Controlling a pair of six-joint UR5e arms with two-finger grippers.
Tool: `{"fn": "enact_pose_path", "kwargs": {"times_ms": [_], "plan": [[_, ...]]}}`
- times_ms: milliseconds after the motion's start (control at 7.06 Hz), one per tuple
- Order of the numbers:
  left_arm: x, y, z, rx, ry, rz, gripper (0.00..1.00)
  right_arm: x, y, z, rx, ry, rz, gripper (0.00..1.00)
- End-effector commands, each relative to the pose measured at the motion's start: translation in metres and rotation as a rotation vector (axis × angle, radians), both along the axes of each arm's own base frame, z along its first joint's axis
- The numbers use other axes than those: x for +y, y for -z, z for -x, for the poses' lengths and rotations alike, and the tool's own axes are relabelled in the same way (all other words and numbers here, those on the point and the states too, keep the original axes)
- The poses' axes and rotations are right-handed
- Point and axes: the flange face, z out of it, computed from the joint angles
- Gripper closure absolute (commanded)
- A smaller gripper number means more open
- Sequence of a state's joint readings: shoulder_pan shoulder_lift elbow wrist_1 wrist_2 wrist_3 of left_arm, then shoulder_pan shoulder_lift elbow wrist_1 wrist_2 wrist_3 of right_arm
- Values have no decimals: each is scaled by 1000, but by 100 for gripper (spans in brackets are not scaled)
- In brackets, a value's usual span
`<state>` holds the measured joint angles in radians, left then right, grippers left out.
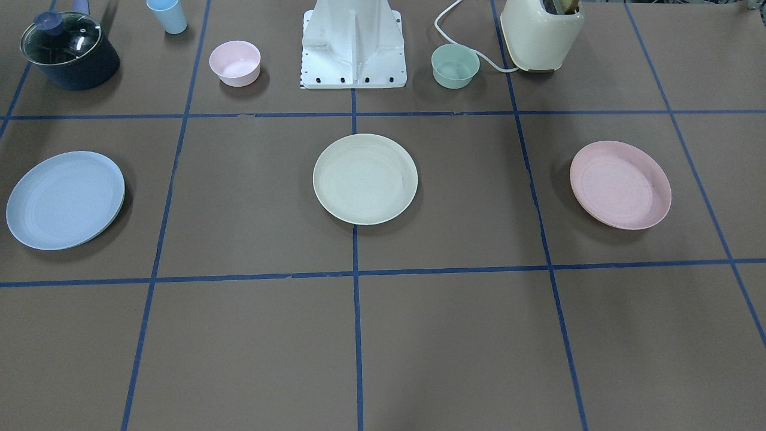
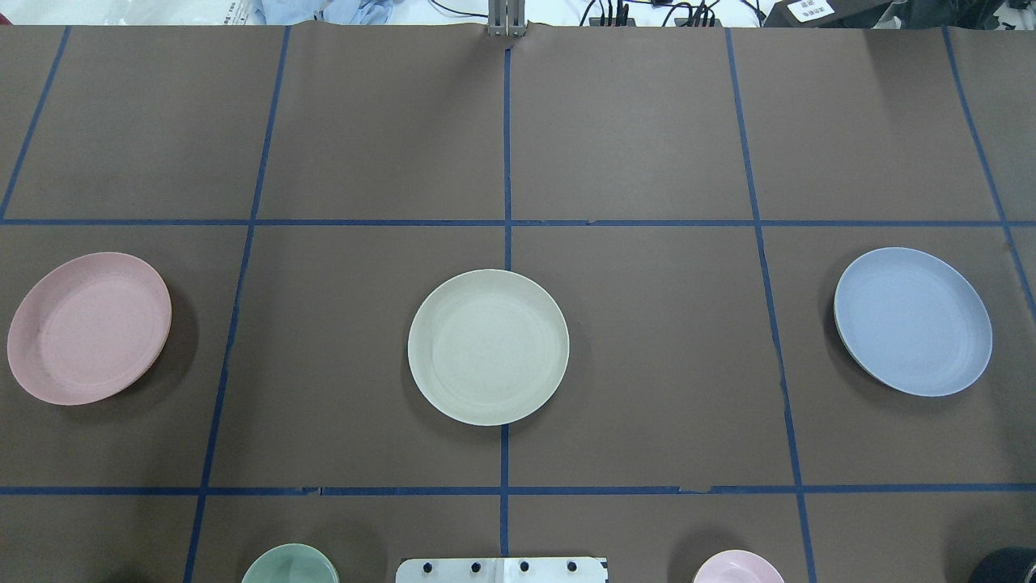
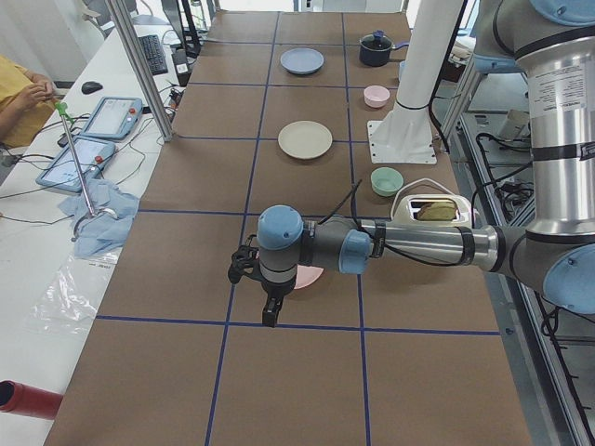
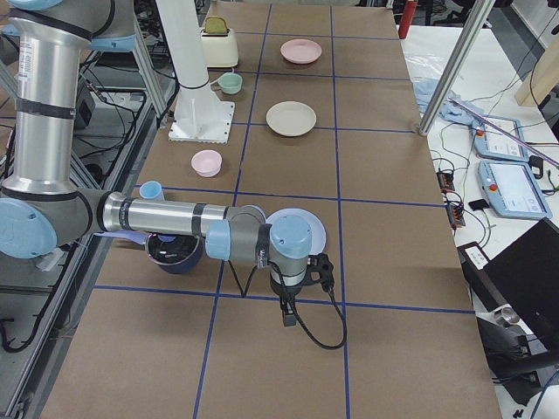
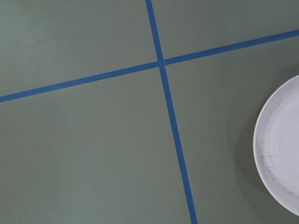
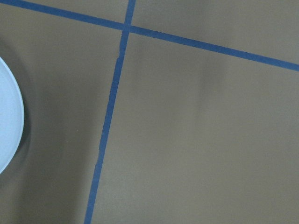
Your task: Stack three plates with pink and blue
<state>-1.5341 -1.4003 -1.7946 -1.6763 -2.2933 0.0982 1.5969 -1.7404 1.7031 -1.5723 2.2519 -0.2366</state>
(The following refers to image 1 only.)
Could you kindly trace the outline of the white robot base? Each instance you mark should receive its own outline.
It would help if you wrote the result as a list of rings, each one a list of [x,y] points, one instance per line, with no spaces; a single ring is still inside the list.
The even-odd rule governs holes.
[[[317,1],[303,14],[304,89],[388,89],[408,82],[402,15],[388,1]]]

